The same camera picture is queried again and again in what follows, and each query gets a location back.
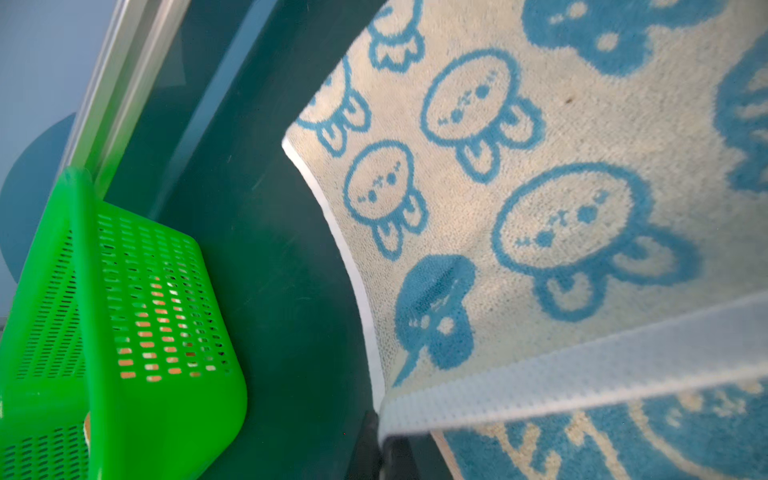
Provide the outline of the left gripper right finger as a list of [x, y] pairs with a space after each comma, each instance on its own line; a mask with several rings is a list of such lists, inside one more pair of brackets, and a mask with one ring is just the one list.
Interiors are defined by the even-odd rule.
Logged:
[[419, 480], [418, 466], [407, 437], [388, 438], [383, 446], [384, 480]]

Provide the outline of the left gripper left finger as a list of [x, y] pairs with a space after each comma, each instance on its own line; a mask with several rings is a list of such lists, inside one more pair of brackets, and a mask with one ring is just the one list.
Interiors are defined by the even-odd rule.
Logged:
[[382, 468], [382, 453], [378, 443], [379, 416], [365, 413], [347, 467], [347, 480], [378, 480]]

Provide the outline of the orange jellyfish pattern towel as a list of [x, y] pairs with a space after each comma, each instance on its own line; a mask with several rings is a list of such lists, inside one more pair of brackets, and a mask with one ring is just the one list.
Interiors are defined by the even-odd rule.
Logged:
[[199, 293], [186, 272], [152, 274], [131, 288], [127, 314], [114, 324], [121, 379], [158, 383], [219, 370], [221, 334]]

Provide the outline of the green plastic basket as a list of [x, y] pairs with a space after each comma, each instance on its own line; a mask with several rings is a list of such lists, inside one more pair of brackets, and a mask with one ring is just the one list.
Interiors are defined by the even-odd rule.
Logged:
[[[186, 272], [212, 307], [219, 370], [158, 383], [119, 377], [114, 324], [133, 286]], [[1, 339], [5, 479], [196, 479], [234, 441], [244, 375], [202, 252], [188, 235], [59, 177]]]

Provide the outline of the teal patterned towel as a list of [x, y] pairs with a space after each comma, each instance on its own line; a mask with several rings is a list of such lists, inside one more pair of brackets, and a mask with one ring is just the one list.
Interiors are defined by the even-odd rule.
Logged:
[[378, 440], [462, 479], [767, 475], [767, 5], [389, 1], [282, 142]]

